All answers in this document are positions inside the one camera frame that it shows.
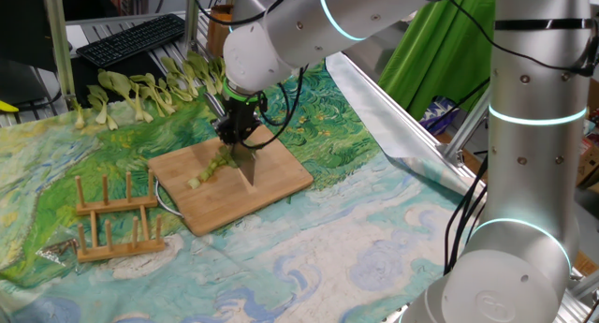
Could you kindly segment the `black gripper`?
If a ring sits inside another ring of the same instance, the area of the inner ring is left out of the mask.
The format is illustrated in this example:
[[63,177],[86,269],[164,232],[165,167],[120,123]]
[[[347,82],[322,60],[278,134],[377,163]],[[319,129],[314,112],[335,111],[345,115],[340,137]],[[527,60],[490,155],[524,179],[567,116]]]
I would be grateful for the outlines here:
[[257,102],[241,102],[229,100],[226,104],[228,116],[219,117],[212,121],[212,127],[226,145],[238,142],[248,144],[250,137],[260,127],[255,117]]

